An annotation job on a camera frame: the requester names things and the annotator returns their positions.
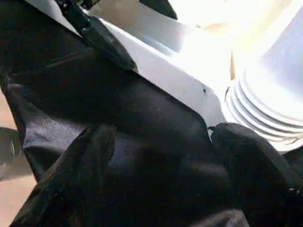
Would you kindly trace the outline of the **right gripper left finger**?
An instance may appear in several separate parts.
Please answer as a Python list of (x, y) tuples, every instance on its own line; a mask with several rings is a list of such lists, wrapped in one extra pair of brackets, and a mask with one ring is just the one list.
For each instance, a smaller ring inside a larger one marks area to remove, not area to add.
[(115, 143), (114, 127), (84, 130), (38, 181), (11, 226), (102, 226), (104, 175)]

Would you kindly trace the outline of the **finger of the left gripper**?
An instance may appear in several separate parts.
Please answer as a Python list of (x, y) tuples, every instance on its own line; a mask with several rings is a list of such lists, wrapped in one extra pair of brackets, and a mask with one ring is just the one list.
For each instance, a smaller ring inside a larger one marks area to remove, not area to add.
[(60, 0), (58, 6), (63, 17), (81, 35), (87, 44), (125, 70), (137, 68), (136, 63), (122, 43), (106, 28), (96, 16), (89, 16), (89, 10), (98, 0)]
[(162, 1), (163, 14), (171, 19), (177, 20), (178, 16), (168, 0)]

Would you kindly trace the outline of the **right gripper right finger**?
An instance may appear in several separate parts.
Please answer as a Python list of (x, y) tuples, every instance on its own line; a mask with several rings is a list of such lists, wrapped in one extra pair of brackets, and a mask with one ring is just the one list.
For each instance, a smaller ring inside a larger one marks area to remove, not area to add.
[(303, 225), (303, 178), (269, 142), (235, 123), (214, 126), (211, 141), (249, 226)]

